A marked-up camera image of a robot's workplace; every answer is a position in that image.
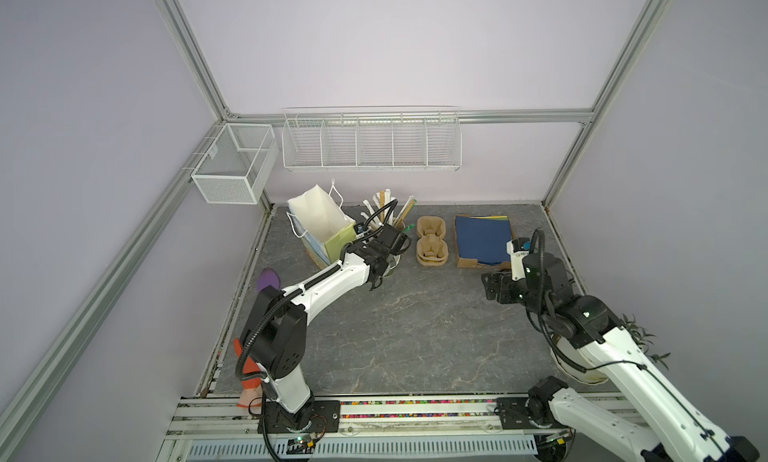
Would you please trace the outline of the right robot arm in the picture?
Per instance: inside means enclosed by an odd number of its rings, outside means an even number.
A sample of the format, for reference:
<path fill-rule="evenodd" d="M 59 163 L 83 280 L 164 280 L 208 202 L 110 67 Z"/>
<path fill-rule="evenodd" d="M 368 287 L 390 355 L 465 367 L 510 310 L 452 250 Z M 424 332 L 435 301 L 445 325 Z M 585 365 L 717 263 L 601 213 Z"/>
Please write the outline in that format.
<path fill-rule="evenodd" d="M 561 259 L 542 249 L 511 259 L 509 269 L 482 275 L 487 299 L 521 304 L 560 362 L 582 375 L 603 374 L 644 421 L 614 415 L 549 376 L 528 391 L 533 426 L 567 427 L 624 461 L 759 459 L 752 442 L 727 434 L 668 381 L 601 299 L 574 293 Z"/>

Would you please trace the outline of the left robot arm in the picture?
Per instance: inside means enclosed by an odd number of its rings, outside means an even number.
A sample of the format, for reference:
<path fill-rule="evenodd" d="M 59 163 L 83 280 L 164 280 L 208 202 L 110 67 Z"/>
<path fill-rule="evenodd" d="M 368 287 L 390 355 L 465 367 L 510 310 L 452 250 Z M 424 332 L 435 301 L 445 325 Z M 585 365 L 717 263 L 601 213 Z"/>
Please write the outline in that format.
<path fill-rule="evenodd" d="M 314 394 L 301 368 L 307 329 L 333 302 L 365 284 L 377 289 L 394 259 L 410 248 L 408 235 L 393 225 L 346 243 L 339 259 L 293 285 L 268 285 L 255 298 L 238 338 L 234 375 L 258 380 L 266 402 L 262 414 L 274 415 L 279 427 L 305 429 L 318 414 Z"/>

